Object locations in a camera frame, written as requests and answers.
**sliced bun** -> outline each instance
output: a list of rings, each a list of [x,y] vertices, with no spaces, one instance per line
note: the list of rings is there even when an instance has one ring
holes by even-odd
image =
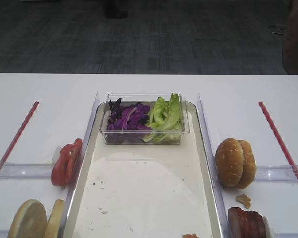
[[[59,199],[55,201],[43,238],[58,237],[64,208],[65,202],[63,200]]]
[[[41,202],[30,199],[16,212],[8,238],[42,238],[46,227],[46,211]]]
[[[249,186],[256,175],[256,163],[252,151],[252,146],[246,140],[239,140],[244,154],[244,164],[242,176],[236,185],[239,189],[244,189]]]
[[[236,186],[243,173],[244,164],[244,154],[240,143],[233,138],[224,140],[218,146],[215,162],[220,182],[225,186]]]

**red straw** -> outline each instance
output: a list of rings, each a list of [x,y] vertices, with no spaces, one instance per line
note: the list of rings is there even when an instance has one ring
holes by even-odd
[[[295,173],[295,175],[296,175],[296,177],[298,179],[298,170],[296,168],[295,162],[292,159],[292,156],[290,155],[290,153],[289,153],[289,151],[288,151],[288,149],[287,149],[287,147],[286,147],[286,145],[285,145],[282,137],[279,135],[278,130],[277,130],[277,128],[276,128],[276,126],[275,126],[272,118],[270,117],[270,115],[269,115],[269,113],[268,113],[268,111],[267,111],[264,103],[263,102],[259,102],[258,104],[259,104],[260,108],[262,109],[262,111],[263,111],[263,113],[264,113],[264,115],[266,117],[266,120],[268,121],[268,123],[270,125],[270,128],[272,129],[272,131],[273,131],[273,133],[274,133],[274,135],[275,135],[275,137],[276,137],[276,139],[277,139],[277,141],[278,141],[281,149],[283,150],[283,153],[284,153],[285,157],[287,158],[288,163],[291,166],[293,166],[294,173]]]
[[[3,155],[2,159],[0,160],[0,169],[2,168],[3,163],[7,160],[8,156],[10,155],[12,149],[14,148],[15,144],[17,143],[20,135],[22,134],[23,130],[25,129],[26,125],[30,121],[32,115],[34,114],[36,108],[38,107],[39,102],[35,102],[29,111],[28,115],[24,119],[24,122],[22,123],[21,127],[19,128],[18,132],[16,133],[15,137],[11,141],[8,149],[6,150],[5,154]]]

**bun top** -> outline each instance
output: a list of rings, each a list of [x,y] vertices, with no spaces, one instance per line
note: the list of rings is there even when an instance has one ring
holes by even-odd
[[[43,204],[36,199],[27,200],[16,212],[8,238],[42,238],[46,223]]]
[[[243,173],[244,153],[240,143],[228,138],[217,148],[215,162],[220,182],[225,186],[236,186]]]
[[[255,178],[256,163],[254,160],[252,146],[246,140],[239,140],[238,142],[243,149],[244,164],[242,176],[236,187],[239,189],[244,189],[249,186]]]

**white tray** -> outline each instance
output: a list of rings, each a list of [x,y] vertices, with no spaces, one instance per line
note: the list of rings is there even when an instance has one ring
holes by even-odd
[[[175,146],[105,145],[98,108],[63,237],[220,237],[196,107]]]

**tomato slice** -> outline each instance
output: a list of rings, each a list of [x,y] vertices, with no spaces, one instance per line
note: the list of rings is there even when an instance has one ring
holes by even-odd
[[[74,144],[67,144],[61,149],[61,155],[51,173],[51,182],[54,186],[65,186],[72,180],[82,146],[83,141],[78,138]]]

